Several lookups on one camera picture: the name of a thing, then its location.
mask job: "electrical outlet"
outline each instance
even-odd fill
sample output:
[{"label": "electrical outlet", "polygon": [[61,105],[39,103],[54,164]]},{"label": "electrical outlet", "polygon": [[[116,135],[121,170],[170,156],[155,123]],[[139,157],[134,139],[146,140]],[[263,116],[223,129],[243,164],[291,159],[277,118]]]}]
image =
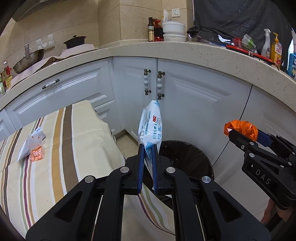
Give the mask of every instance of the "electrical outlet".
[{"label": "electrical outlet", "polygon": [[180,8],[172,9],[172,17],[180,17]]}]

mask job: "striped tablecloth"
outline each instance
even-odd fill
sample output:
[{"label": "striped tablecloth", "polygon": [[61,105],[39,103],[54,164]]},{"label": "striped tablecloth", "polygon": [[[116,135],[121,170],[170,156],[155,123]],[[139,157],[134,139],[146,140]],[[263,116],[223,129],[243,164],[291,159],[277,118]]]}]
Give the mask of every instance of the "striped tablecloth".
[{"label": "striped tablecloth", "polygon": [[[45,155],[17,161],[19,150],[36,128],[46,135]],[[0,205],[25,237],[52,206],[87,175],[108,175],[124,157],[108,127],[82,101],[42,117],[0,142]],[[175,240],[173,212],[143,185],[139,196],[126,196],[122,240]]]}]

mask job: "kitchen cabinet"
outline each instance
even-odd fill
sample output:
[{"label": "kitchen cabinet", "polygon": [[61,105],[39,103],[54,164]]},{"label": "kitchen cabinet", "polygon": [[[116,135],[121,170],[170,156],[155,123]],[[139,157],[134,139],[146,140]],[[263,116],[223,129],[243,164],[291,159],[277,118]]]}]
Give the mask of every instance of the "kitchen cabinet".
[{"label": "kitchen cabinet", "polygon": [[[157,59],[114,57],[113,61],[124,128],[137,140],[142,110],[157,99]],[[151,70],[148,95],[144,91],[144,69]]]},{"label": "kitchen cabinet", "polygon": [[[53,111],[88,99],[94,108],[100,109],[100,106],[104,105],[102,108],[105,111],[105,119],[114,118],[112,120],[114,126],[110,126],[110,129],[113,130],[113,134],[120,132],[117,116],[110,116],[116,114],[116,110],[111,111],[116,107],[109,61],[112,59],[99,60],[67,70],[22,93],[6,107],[14,127],[20,129]],[[52,86],[44,88],[52,82],[54,82]]]},{"label": "kitchen cabinet", "polygon": [[6,110],[3,109],[0,111],[0,141],[4,140],[9,135],[13,134],[16,131],[13,126],[9,116],[6,113]]},{"label": "kitchen cabinet", "polygon": [[158,60],[164,97],[159,100],[163,140],[200,148],[211,163],[225,148],[224,124],[239,119],[251,85],[187,63]]},{"label": "kitchen cabinet", "polygon": [[[296,143],[296,114],[271,95],[252,87],[241,120],[249,121],[265,133],[279,135]],[[229,142],[214,164],[215,181],[261,219],[269,197],[242,172],[243,152]]]}]

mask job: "countertop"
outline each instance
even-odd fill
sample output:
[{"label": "countertop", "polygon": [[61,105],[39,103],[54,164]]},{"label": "countertop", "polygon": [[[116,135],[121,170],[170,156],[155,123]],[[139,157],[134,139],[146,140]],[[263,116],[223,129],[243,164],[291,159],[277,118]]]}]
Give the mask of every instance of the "countertop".
[{"label": "countertop", "polygon": [[113,56],[162,58],[210,68],[257,86],[296,112],[296,82],[284,72],[241,53],[191,42],[136,43],[73,56],[54,63],[18,83],[0,99],[0,110],[44,79],[75,66]]}]

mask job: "ceramic cabinet handle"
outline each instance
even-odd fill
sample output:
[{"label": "ceramic cabinet handle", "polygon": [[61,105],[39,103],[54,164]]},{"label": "ceramic cabinet handle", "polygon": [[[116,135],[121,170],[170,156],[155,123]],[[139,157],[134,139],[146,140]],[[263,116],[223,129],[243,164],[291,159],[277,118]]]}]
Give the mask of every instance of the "ceramic cabinet handle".
[{"label": "ceramic cabinet handle", "polygon": [[55,83],[58,83],[58,82],[59,82],[59,79],[57,79],[57,80],[55,80],[55,81],[53,81],[53,82],[49,82],[47,85],[43,86],[42,89],[44,90],[44,89],[46,89],[47,87],[52,86],[52,85],[54,85]]},{"label": "ceramic cabinet handle", "polygon": [[144,89],[145,89],[145,95],[148,95],[148,93],[151,93],[151,90],[148,90],[148,85],[149,85],[148,73],[151,73],[151,70],[144,69]]},{"label": "ceramic cabinet handle", "polygon": [[161,100],[161,97],[165,97],[165,95],[162,92],[162,88],[163,88],[163,80],[162,80],[162,76],[165,75],[165,72],[158,72],[158,76],[157,76],[157,99]]}]

